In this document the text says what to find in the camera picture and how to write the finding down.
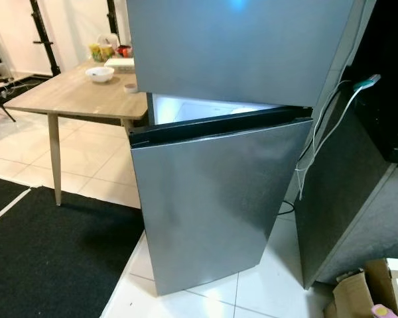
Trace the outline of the grey fridge door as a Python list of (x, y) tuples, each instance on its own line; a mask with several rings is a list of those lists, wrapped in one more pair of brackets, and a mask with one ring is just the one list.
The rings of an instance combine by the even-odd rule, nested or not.
[(159, 295), (260, 263), (313, 125), (312, 112), (282, 106), (129, 133)]

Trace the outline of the grey steel fridge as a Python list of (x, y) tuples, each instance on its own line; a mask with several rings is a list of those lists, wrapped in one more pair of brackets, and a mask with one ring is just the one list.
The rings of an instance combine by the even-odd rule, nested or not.
[(153, 98), (150, 125), (321, 110), (375, 1), (127, 0), (138, 88)]

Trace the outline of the black folding chair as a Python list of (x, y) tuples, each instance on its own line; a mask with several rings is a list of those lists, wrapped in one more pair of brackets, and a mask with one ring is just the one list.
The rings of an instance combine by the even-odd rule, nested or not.
[(0, 109), (13, 122), (16, 122), (16, 119), (5, 108), (4, 102), (10, 98), (9, 95), (14, 93), (16, 88), (21, 85), (21, 82), (29, 76), (31, 75), (26, 72), (14, 72), (14, 70), (0, 58)]

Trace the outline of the wooden table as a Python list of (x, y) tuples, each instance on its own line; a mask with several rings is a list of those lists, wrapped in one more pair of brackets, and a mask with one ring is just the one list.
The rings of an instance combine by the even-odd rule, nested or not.
[(153, 108), (153, 98), (148, 93), (127, 93), (125, 90), (126, 85), (137, 82), (135, 74), (114, 74), (108, 81), (99, 83), (87, 75), (88, 69), (99, 66), (103, 64), (87, 60), (3, 103), (6, 109), (46, 115), (56, 205), (62, 204), (58, 119), (69, 116), (119, 119), (125, 132), (129, 133), (133, 121), (150, 115)]

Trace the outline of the black rug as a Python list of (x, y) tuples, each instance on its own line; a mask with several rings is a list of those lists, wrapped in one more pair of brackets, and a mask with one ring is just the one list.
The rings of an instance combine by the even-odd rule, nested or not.
[(101, 318), (140, 209), (0, 179), (0, 318)]

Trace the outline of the tall black stand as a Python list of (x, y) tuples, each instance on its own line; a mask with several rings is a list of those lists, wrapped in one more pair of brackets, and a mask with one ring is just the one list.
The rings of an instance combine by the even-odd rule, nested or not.
[(32, 19), (33, 24), (37, 30), (37, 34), (39, 36), (39, 40), (36, 40), (35, 44), (41, 44), (44, 47), (44, 51), (46, 52), (48, 63), (50, 64), (50, 71), (52, 76), (60, 75), (60, 66), (57, 64), (56, 56), (54, 55), (54, 51), (52, 48), (53, 42), (48, 38), (48, 33), (46, 30), (46, 26), (44, 21), (42, 20), (42, 12), (40, 11), (40, 7), (38, 5), (37, 0), (29, 0), (31, 9), (32, 9)]
[(108, 25), (110, 28), (110, 33), (112, 34), (119, 34), (119, 29), (118, 29), (118, 20), (117, 20), (117, 9), (116, 9), (116, 3), (115, 0), (105, 0), (106, 2), (106, 18), (108, 20)]

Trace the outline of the yellow cup noodle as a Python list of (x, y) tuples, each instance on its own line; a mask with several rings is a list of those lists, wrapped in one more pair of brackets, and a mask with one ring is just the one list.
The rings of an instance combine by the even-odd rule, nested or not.
[(110, 44), (90, 44), (88, 48), (90, 57), (96, 62), (105, 62), (106, 60), (110, 60), (114, 55), (112, 45)]

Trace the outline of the white rectangular box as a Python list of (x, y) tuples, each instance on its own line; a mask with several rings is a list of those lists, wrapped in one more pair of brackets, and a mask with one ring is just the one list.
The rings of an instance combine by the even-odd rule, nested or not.
[(103, 66), (114, 69), (114, 72), (120, 74), (135, 73), (134, 58), (109, 58)]

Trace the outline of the brown cardboard box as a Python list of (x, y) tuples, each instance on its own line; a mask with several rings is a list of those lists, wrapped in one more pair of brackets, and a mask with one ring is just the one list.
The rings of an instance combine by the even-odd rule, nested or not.
[(374, 305), (384, 305), (398, 315), (398, 258), (367, 261), (363, 268), (336, 281), (324, 318), (373, 318)]

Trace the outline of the black kitchen counter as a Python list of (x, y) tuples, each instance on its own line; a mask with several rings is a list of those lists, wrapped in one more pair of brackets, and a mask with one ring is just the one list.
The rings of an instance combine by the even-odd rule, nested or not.
[(352, 72), (380, 76), (356, 97), (354, 110), (382, 158), (398, 164), (398, 0), (375, 1)]

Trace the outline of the pink plastic object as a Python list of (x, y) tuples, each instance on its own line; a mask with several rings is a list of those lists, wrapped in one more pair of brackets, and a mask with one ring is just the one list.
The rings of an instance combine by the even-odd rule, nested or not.
[(387, 308), (384, 305), (374, 305), (371, 308), (371, 314), (373, 318), (398, 318), (392, 309)]

